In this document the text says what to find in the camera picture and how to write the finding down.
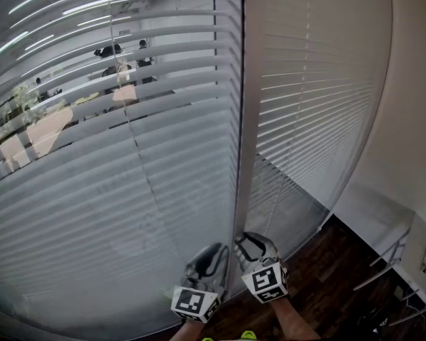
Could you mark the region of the person's right forearm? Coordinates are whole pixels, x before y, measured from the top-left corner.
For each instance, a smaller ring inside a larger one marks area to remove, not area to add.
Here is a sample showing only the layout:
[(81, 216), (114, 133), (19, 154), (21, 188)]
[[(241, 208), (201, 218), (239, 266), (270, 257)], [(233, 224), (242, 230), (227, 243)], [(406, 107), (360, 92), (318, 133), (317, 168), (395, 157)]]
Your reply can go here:
[(279, 298), (270, 303), (287, 341), (314, 341), (320, 336), (294, 309), (287, 298)]

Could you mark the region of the light wooden office desk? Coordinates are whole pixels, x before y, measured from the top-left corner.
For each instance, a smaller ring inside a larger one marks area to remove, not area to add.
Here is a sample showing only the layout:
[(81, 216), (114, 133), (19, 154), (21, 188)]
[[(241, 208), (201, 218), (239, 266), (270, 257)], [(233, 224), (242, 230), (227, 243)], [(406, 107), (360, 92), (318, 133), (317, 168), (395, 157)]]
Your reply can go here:
[(73, 119), (73, 110), (69, 107), (54, 112), (30, 125), (23, 133), (0, 145), (4, 163), (11, 171), (17, 171), (32, 161), (50, 153), (61, 131)]

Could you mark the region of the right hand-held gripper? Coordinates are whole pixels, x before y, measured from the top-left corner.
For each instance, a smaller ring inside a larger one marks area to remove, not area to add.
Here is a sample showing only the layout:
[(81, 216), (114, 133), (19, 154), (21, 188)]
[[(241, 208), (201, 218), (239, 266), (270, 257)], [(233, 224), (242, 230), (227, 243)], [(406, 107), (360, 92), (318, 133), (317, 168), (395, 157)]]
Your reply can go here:
[[(280, 253), (273, 241), (255, 232), (237, 236), (234, 251), (241, 263), (280, 261)], [(287, 275), (287, 269), (276, 262), (244, 274), (241, 279), (254, 298), (260, 303), (269, 303), (288, 295)]]

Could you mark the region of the person's left forearm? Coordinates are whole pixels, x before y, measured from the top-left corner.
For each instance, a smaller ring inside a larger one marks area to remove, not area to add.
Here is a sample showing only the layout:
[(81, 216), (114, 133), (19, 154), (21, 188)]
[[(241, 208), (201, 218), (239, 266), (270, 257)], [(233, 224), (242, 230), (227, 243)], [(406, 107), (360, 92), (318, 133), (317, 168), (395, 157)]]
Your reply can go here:
[(197, 341), (205, 326), (204, 323), (187, 320), (169, 341)]

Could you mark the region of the partition frame post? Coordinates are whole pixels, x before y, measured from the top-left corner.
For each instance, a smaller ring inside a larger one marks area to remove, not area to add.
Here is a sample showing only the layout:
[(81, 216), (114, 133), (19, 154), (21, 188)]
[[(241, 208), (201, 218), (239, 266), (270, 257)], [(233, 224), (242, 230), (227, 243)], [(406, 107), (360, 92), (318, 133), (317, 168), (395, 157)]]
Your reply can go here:
[(265, 0), (242, 0), (242, 15), (240, 155), (233, 238), (245, 230), (251, 201), (263, 75)]

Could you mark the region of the white window blinds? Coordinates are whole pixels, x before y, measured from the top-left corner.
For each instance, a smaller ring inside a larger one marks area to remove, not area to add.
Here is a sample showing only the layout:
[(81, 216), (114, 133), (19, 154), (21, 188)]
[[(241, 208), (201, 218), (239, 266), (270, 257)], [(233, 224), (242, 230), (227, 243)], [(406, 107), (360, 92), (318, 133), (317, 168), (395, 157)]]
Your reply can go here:
[[(127, 340), (176, 322), (190, 258), (231, 241), (241, 28), (241, 0), (0, 0), (0, 145), (30, 126), (1, 125), (16, 86), (49, 94), (33, 108), (46, 117), (74, 113), (42, 158), (11, 172), (0, 152), (0, 336)], [(102, 77), (119, 60), (132, 68)]]

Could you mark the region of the green potted plant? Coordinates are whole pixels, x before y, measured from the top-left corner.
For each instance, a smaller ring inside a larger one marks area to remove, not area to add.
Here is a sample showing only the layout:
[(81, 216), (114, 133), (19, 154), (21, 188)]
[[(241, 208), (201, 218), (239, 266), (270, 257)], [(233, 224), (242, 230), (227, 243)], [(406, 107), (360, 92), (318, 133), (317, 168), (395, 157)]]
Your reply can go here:
[(5, 104), (1, 125), (7, 129), (18, 129), (36, 124), (48, 114), (45, 107), (33, 108), (48, 98), (47, 92), (40, 89), (31, 90), (28, 85), (14, 87), (11, 103)]

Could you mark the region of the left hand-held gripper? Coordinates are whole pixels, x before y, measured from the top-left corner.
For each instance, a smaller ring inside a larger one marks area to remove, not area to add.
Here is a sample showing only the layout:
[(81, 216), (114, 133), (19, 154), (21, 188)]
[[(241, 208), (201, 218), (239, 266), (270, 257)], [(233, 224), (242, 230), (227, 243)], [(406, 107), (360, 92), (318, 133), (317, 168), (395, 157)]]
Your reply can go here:
[[(226, 295), (230, 250), (222, 243), (213, 243), (195, 254), (186, 266), (186, 276), (173, 291), (171, 311), (184, 320), (207, 323)], [(219, 267), (219, 284), (199, 279), (215, 275)]]

